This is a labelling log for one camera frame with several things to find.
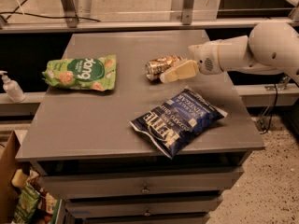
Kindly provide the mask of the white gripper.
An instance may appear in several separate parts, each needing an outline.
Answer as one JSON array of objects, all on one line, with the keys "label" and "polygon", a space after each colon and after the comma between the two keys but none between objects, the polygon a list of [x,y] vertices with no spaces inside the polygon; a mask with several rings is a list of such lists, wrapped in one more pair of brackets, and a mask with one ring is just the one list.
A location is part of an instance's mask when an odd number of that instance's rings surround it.
[{"label": "white gripper", "polygon": [[220,40],[215,40],[188,46],[193,60],[183,60],[176,63],[173,67],[161,73],[160,80],[163,83],[170,83],[195,77],[199,73],[199,70],[204,75],[222,73],[219,62],[219,45]]}]

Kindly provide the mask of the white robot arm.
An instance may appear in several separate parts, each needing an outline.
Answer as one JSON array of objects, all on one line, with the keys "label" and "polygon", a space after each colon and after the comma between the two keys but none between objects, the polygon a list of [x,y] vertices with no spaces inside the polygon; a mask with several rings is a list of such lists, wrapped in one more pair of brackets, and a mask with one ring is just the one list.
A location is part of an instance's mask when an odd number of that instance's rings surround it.
[{"label": "white robot arm", "polygon": [[163,83],[228,71],[256,75],[284,73],[299,83],[299,36],[287,23],[259,23],[249,35],[190,45],[188,50],[192,58],[163,72],[160,75]]}]

